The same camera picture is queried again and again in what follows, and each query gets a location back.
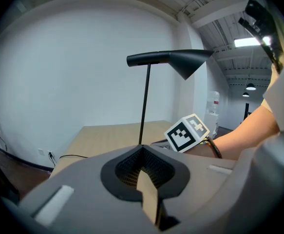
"power outlet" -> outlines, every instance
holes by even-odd
[[[38,152],[40,153],[40,155],[44,156],[44,152],[42,149],[38,149]]]
[[[48,154],[52,154],[52,157],[55,158],[55,155],[52,151],[48,150]]]

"floor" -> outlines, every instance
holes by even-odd
[[[219,127],[216,138],[230,133],[232,130]],[[0,168],[19,191],[20,199],[24,198],[34,187],[47,180],[51,172],[44,171],[26,164],[23,164],[7,156],[0,150]]]

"conical lamp shade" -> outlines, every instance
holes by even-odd
[[[195,49],[149,52],[128,56],[127,64],[129,67],[133,67],[147,64],[169,63],[183,79],[187,79],[213,53],[214,51],[210,50]]]
[[[209,59],[213,52],[193,49],[171,51],[169,64],[186,80]]]

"ceiling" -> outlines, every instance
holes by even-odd
[[[0,21],[0,33],[22,14],[51,0],[15,0]],[[250,37],[238,24],[240,17],[252,19],[243,11],[247,0],[139,0],[177,19],[183,11],[198,29],[206,48],[215,50],[214,59],[230,86],[252,82],[267,87],[271,61],[260,46],[234,47],[234,39]]]

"black desk lamp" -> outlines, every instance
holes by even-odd
[[[127,57],[127,64],[129,67],[147,65],[146,85],[144,93],[144,102],[142,110],[142,120],[140,137],[138,144],[142,143],[145,110],[147,102],[148,85],[150,81],[151,65],[159,63],[168,63],[175,69],[175,71],[186,80],[189,78],[212,54],[214,51],[210,50],[173,50],[173,51],[159,51],[149,52]]]

